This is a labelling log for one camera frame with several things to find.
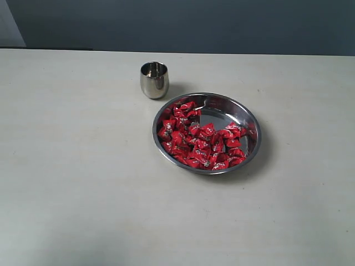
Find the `table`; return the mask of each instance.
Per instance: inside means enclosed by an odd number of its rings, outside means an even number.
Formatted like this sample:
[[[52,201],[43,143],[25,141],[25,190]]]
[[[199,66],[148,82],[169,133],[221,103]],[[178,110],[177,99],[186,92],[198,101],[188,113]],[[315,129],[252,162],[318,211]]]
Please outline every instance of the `table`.
[[[352,265],[355,58],[0,50],[0,265]],[[162,100],[139,69],[169,67]],[[257,117],[254,160],[222,176],[164,159],[172,97]]]

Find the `stainless steel cup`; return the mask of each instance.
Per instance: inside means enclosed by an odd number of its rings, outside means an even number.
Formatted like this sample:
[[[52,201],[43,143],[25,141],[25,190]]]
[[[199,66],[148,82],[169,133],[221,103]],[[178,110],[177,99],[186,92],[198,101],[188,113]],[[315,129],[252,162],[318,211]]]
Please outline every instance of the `stainless steel cup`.
[[[140,87],[151,98],[164,97],[169,88],[168,68],[159,62],[149,62],[140,69]]]

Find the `metal bowl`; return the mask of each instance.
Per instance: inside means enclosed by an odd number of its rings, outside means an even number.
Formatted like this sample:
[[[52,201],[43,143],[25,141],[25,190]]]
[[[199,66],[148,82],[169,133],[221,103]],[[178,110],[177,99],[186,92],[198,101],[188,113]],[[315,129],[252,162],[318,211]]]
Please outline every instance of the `metal bowl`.
[[[234,121],[235,123],[250,130],[250,136],[240,138],[240,142],[242,144],[241,149],[246,155],[246,160],[236,166],[227,169],[215,171],[202,170],[184,165],[183,163],[170,156],[164,150],[158,137],[158,131],[163,126],[163,120],[169,118],[171,109],[174,104],[179,102],[183,104],[190,101],[196,102],[198,106],[197,108],[201,109],[201,126],[211,122],[214,124],[216,130],[220,130]],[[253,114],[237,101],[214,93],[190,93],[172,99],[159,110],[153,122],[153,138],[160,152],[169,161],[176,164],[177,166],[180,166],[194,173],[203,175],[216,175],[219,173],[231,172],[250,162],[259,150],[261,144],[261,130],[259,123]]]

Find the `blue-gray wall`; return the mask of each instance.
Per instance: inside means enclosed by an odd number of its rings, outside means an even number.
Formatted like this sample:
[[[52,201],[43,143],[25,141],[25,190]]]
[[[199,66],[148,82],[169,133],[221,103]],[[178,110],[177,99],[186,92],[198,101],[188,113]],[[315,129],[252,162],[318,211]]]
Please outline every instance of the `blue-gray wall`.
[[[355,55],[355,0],[7,0],[28,47]]]

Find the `pile of candies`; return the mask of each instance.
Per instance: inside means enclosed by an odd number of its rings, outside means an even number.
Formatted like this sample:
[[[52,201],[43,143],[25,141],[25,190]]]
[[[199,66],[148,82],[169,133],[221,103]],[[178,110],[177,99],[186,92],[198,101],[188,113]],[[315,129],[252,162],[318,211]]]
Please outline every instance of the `pile of candies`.
[[[219,131],[212,123],[201,127],[201,110],[195,108],[192,101],[168,110],[170,117],[163,120],[158,132],[165,151],[179,162],[203,170],[226,169],[244,161],[239,138],[247,135],[247,130],[234,122]]]

